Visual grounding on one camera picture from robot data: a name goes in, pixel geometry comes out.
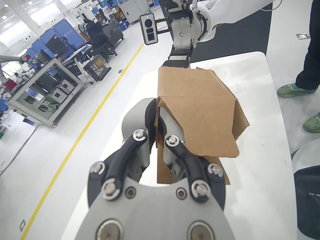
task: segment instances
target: yellow floor line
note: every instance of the yellow floor line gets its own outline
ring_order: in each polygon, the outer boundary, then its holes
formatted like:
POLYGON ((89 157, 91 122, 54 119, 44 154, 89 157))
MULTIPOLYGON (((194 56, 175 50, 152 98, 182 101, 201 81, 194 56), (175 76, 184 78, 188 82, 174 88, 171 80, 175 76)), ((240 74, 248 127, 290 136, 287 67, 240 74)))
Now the yellow floor line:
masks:
POLYGON ((92 115, 92 117, 90 118, 89 122, 87 123, 87 125, 85 126, 85 128, 82 130, 82 132, 80 133, 79 137, 77 138, 77 140, 74 142, 73 146, 71 147, 70 151, 68 152, 68 154, 66 155, 65 159, 63 160, 62 164, 60 165, 60 167, 58 168, 57 172, 55 173, 55 175, 53 176, 49 186, 47 187, 47 189, 45 190, 43 196, 41 197, 40 202, 38 203, 37 207, 35 208, 30 221, 28 222, 28 224, 26 225, 26 228, 22 234, 21 240, 24 240, 36 218, 36 216, 38 215, 38 212, 41 208, 41 206, 43 205, 45 199, 47 198, 49 192, 51 191, 53 185, 55 184, 59 174, 61 173, 61 170, 63 169, 63 167, 65 166, 65 164, 67 163, 67 161, 69 160, 71 154, 73 153, 73 151, 75 150, 75 148, 77 147, 77 145, 79 144, 80 140, 82 139, 83 135, 85 134, 85 132, 88 130, 89 126, 91 125, 91 123, 93 122, 93 120, 95 119, 95 117, 97 116, 97 114, 99 113, 99 111, 101 110, 102 106, 105 104, 106 100, 109 98, 110 94, 112 93, 112 91, 115 89, 115 87, 117 86, 118 82, 120 81, 120 79, 123 77, 123 75, 126 73, 126 71, 128 70, 129 66, 131 65, 131 63, 133 62, 133 60, 136 58, 136 56, 138 55, 138 53, 140 52, 140 50, 143 48, 144 44, 141 45, 141 47, 138 49, 138 51, 135 53, 135 55, 132 57, 132 59, 130 60, 130 62, 128 63, 128 65, 126 66, 126 68, 123 70, 123 72, 121 73, 121 75, 119 76, 119 78, 117 79, 117 81, 115 82, 115 84, 113 84, 112 88, 110 89, 110 91, 108 92, 108 94, 105 96, 105 98, 103 99, 102 103, 99 105, 99 107, 97 108, 97 110, 94 112, 94 114, 92 115))

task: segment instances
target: sneaker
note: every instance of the sneaker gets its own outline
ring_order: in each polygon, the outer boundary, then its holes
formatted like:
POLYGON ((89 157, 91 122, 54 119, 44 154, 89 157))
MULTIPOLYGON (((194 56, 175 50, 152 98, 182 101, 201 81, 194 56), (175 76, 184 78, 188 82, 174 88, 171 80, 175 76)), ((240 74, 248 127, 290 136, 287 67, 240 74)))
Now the sneaker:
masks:
POLYGON ((287 84, 282 87, 280 87, 277 90, 277 94, 284 98, 291 98, 291 97, 297 97, 297 96, 303 96, 303 95, 309 95, 313 94, 316 89, 301 89, 296 86, 295 83, 287 84))
POLYGON ((320 113, 305 121, 303 129, 309 133, 320 133, 320 113))

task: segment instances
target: robotic arm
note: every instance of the robotic arm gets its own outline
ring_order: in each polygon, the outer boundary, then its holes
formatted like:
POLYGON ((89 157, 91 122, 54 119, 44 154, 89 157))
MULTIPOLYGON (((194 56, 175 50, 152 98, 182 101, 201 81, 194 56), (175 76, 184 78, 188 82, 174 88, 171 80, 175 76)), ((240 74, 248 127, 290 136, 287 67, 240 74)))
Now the robotic arm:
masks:
POLYGON ((273 1, 194 0, 189 6, 188 0, 159 0, 169 17, 155 20, 153 14, 140 16, 143 38, 145 44, 150 45, 158 42, 158 34, 172 31, 172 51, 163 65, 187 68, 193 48, 198 42, 213 39, 217 26, 235 23, 273 1), (158 31, 156 24, 162 21, 167 21, 168 29, 158 31))

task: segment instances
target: cardboard flap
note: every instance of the cardboard flap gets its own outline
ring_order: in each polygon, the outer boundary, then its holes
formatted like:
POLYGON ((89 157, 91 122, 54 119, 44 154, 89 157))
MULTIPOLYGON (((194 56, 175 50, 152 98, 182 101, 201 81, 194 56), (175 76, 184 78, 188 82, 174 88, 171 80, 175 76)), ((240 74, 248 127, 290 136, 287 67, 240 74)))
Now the cardboard flap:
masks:
POLYGON ((185 145, 191 153, 213 157, 239 155, 232 135, 234 100, 176 96, 161 99, 183 129, 185 145))
POLYGON ((249 126, 249 122, 242 111, 242 108, 238 102, 234 104, 234 116, 233 116, 233 127, 232 134, 235 140, 242 134, 242 132, 249 126))
POLYGON ((236 100, 213 71, 161 67, 158 73, 158 96, 178 96, 236 100))

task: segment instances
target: computer monitor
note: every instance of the computer monitor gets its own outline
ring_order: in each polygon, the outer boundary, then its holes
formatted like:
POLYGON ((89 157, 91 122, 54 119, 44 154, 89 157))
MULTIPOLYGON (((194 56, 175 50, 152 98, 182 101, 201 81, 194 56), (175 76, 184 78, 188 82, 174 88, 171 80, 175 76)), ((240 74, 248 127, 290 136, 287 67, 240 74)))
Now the computer monitor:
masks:
POLYGON ((42 49, 40 49, 40 51, 35 56, 37 60, 43 65, 47 64, 50 60, 52 60, 52 58, 42 49))
POLYGON ((61 39, 54 35, 47 43, 46 46, 53 54, 57 54, 57 57, 61 57, 68 51, 68 47, 61 41, 61 39))

